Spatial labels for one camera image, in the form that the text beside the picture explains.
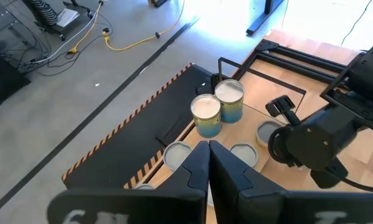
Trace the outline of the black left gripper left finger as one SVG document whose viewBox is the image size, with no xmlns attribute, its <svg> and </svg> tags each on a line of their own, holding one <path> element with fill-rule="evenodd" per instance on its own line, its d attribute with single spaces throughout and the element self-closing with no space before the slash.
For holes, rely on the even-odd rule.
<svg viewBox="0 0 373 224">
<path fill-rule="evenodd" d="M 209 184 L 209 161 L 209 143 L 200 141 L 181 166 L 158 189 L 207 190 Z"/>
</svg>

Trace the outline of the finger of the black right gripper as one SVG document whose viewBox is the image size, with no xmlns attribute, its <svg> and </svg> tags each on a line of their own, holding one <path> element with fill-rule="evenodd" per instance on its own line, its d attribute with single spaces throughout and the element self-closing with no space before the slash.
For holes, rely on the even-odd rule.
<svg viewBox="0 0 373 224">
<path fill-rule="evenodd" d="M 271 100 L 265 105 L 265 108 L 272 117 L 282 115 L 290 125 L 299 125 L 301 123 L 301 120 L 293 112 L 295 105 L 287 95 Z"/>
<path fill-rule="evenodd" d="M 336 157 L 324 170 L 311 170 L 310 176 L 321 189 L 330 189 L 340 183 L 341 178 L 345 178 L 348 171 L 341 161 Z"/>
</svg>

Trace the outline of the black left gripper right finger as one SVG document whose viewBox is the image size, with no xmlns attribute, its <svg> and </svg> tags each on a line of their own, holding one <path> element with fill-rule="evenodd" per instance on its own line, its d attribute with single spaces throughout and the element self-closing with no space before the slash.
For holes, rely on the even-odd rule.
<svg viewBox="0 0 373 224">
<path fill-rule="evenodd" d="M 218 141 L 210 141 L 209 181 L 217 223 L 278 223 L 284 188 Z"/>
</svg>

